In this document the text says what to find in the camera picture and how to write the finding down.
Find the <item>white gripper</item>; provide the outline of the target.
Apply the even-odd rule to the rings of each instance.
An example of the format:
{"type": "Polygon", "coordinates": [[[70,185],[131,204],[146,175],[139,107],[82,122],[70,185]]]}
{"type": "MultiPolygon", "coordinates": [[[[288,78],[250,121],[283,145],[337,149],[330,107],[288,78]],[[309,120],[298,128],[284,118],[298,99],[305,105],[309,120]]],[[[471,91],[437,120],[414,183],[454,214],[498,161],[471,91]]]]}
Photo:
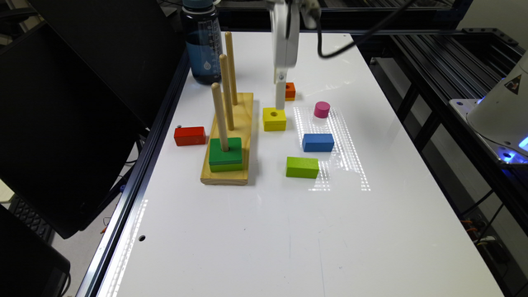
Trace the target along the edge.
{"type": "Polygon", "coordinates": [[[298,57],[300,15],[293,2],[275,1],[270,10],[276,109],[285,109],[286,75],[298,57]]]}

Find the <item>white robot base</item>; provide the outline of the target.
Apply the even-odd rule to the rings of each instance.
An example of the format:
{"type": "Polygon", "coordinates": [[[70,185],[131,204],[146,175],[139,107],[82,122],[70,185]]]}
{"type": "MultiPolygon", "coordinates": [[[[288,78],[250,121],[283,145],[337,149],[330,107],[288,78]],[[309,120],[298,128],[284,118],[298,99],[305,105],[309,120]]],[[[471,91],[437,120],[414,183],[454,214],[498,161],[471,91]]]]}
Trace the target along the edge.
{"type": "Polygon", "coordinates": [[[480,99],[450,105],[503,167],[527,166],[527,56],[480,99]]]}

